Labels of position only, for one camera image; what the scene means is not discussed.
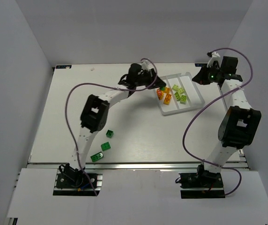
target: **green rectangular block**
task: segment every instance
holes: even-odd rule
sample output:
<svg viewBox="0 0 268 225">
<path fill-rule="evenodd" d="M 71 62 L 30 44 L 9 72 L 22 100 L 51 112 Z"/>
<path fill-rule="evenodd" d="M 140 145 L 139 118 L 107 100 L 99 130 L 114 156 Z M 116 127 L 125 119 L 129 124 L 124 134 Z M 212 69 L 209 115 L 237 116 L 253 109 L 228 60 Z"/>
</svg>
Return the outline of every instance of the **green rectangular block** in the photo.
<svg viewBox="0 0 268 225">
<path fill-rule="evenodd" d="M 179 88 L 179 89 L 178 89 L 178 92 L 179 92 L 179 94 L 181 95 L 181 94 L 183 94 L 183 93 L 185 92 L 185 89 L 184 89 L 184 88 Z"/>
<path fill-rule="evenodd" d="M 178 86 L 178 85 L 176 85 L 176 84 L 174 84 L 174 85 L 173 85 L 173 87 L 172 87 L 171 89 L 173 89 L 174 91 L 178 91 L 179 86 Z"/>
<path fill-rule="evenodd" d="M 174 95 L 175 95 L 175 98 L 176 98 L 177 101 L 179 101 L 181 99 L 181 97 L 180 97 L 178 92 L 175 92 Z"/>
<path fill-rule="evenodd" d="M 109 138 L 112 138 L 113 131 L 112 130 L 107 130 L 106 136 L 109 137 Z"/>
<path fill-rule="evenodd" d="M 186 100 L 187 100 L 187 96 L 186 96 L 186 95 L 182 95 L 182 96 L 181 96 L 180 103 L 181 103 L 181 104 L 186 104 Z"/>
<path fill-rule="evenodd" d="M 101 148 L 103 151 L 106 151 L 106 150 L 110 149 L 111 146 L 110 146 L 109 142 L 106 142 L 104 144 L 101 144 Z"/>
<path fill-rule="evenodd" d="M 90 156 L 90 158 L 91 158 L 91 161 L 94 163 L 94 162 L 96 162 L 96 161 L 98 161 L 98 160 L 104 158 L 104 155 L 103 155 L 103 153 L 100 151 L 99 153 L 94 154 L 93 156 Z"/>
</svg>

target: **light green block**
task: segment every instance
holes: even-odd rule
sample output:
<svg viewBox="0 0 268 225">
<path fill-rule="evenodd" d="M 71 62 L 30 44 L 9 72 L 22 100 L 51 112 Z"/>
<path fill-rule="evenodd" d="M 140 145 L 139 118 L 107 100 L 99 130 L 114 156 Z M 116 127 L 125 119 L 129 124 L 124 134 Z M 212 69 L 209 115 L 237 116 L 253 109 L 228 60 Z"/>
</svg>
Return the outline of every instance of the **light green block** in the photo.
<svg viewBox="0 0 268 225">
<path fill-rule="evenodd" d="M 185 92 L 185 89 L 184 89 L 184 88 L 179 88 L 179 89 L 178 89 L 178 92 L 179 92 L 179 94 L 181 95 L 181 94 L 183 94 L 183 93 Z"/>
<path fill-rule="evenodd" d="M 178 91 L 179 86 L 178 86 L 178 85 L 176 85 L 176 84 L 174 84 L 174 85 L 173 85 L 173 87 L 172 87 L 171 89 L 173 89 L 174 91 Z"/>
<path fill-rule="evenodd" d="M 181 104 L 186 104 L 186 100 L 187 100 L 187 96 L 186 96 L 186 95 L 182 95 L 182 96 L 181 96 L 180 103 L 181 103 Z"/>
<path fill-rule="evenodd" d="M 181 99 L 179 93 L 175 92 L 174 95 L 175 95 L 175 98 L 177 101 L 179 101 Z"/>
</svg>

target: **tabletop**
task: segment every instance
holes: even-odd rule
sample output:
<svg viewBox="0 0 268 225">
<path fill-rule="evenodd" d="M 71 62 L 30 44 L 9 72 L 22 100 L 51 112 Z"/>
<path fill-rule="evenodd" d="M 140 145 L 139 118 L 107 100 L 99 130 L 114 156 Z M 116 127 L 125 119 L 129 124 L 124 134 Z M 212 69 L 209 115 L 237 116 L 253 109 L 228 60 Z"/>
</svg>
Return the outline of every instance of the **tabletop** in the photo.
<svg viewBox="0 0 268 225">
<path fill-rule="evenodd" d="M 193 63 L 156 64 L 158 76 L 186 72 L 195 76 L 200 67 Z M 79 83 L 99 83 L 115 87 L 120 77 L 128 72 L 130 64 L 72 65 L 55 69 L 44 113 L 32 147 L 30 163 L 65 163 L 73 153 L 74 142 L 64 119 L 64 105 L 69 91 Z M 220 96 L 215 83 L 197 85 L 206 104 Z M 69 101 L 68 117 L 77 137 L 80 132 L 80 115 L 90 94 L 100 95 L 107 89 L 85 85 L 77 88 Z M 131 97 L 110 108 L 106 126 L 98 133 L 90 148 L 90 156 L 101 151 L 108 142 L 111 149 L 97 163 L 155 163 L 196 162 L 183 149 L 185 128 L 198 110 L 163 116 L 153 90 L 134 93 Z M 217 132 L 225 116 L 222 100 L 204 111 L 191 126 L 186 146 L 191 153 L 206 158 L 218 143 Z M 114 131 L 112 139 L 107 130 Z M 229 161 L 239 161 L 236 152 Z"/>
</svg>

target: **green cube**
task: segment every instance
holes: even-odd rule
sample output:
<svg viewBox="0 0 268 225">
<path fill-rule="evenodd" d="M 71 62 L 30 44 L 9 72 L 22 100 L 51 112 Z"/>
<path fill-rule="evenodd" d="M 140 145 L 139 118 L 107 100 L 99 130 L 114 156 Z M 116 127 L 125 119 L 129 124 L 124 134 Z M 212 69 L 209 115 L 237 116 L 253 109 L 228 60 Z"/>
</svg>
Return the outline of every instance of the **green cube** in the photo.
<svg viewBox="0 0 268 225">
<path fill-rule="evenodd" d="M 176 84 L 174 84 L 174 85 L 173 85 L 173 87 L 172 87 L 171 89 L 173 89 L 174 91 L 178 91 L 179 86 L 178 86 L 178 85 L 176 85 Z"/>
<path fill-rule="evenodd" d="M 103 155 L 103 153 L 100 151 L 99 153 L 94 154 L 93 156 L 90 156 L 90 158 L 91 158 L 92 162 L 94 163 L 94 162 L 96 162 L 96 161 L 98 161 L 98 160 L 104 158 L 104 155 Z"/>
<path fill-rule="evenodd" d="M 181 99 L 181 97 L 180 97 L 178 92 L 175 92 L 174 95 L 175 95 L 175 98 L 176 98 L 177 101 L 179 101 Z"/>
<path fill-rule="evenodd" d="M 181 94 L 183 94 L 183 93 L 185 92 L 185 89 L 184 89 L 184 88 L 179 88 L 179 89 L 178 89 L 178 92 L 179 92 L 179 94 L 181 95 Z"/>
<path fill-rule="evenodd" d="M 113 131 L 112 130 L 107 130 L 106 136 L 109 137 L 109 138 L 112 138 Z"/>
<path fill-rule="evenodd" d="M 187 96 L 186 96 L 186 95 L 182 95 L 182 96 L 181 96 L 180 103 L 181 103 L 181 104 L 186 104 L 186 99 L 187 99 Z"/>
<path fill-rule="evenodd" d="M 101 148 L 103 151 L 106 151 L 106 150 L 110 149 L 111 146 L 110 146 L 109 142 L 106 142 L 104 144 L 101 144 Z"/>
</svg>

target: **gray wall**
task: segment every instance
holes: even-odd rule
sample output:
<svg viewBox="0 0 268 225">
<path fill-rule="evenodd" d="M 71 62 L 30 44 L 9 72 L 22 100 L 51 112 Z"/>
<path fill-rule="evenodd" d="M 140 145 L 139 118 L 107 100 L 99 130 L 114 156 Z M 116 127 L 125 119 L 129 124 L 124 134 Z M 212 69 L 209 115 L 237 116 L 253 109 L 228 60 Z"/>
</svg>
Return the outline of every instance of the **gray wall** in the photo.
<svg viewBox="0 0 268 225">
<path fill-rule="evenodd" d="M 26 166 L 51 67 L 14 0 L 0 0 L 0 225 Z"/>
<path fill-rule="evenodd" d="M 252 0 L 17 0 L 55 64 L 207 61 Z"/>
<path fill-rule="evenodd" d="M 245 154 L 251 168 L 259 171 L 268 194 L 268 0 L 253 2 L 230 47 L 241 50 L 253 64 L 254 79 L 245 92 L 252 107 L 261 111 L 262 119 Z M 248 79 L 249 68 L 243 59 L 238 68 L 238 74 Z"/>
</svg>

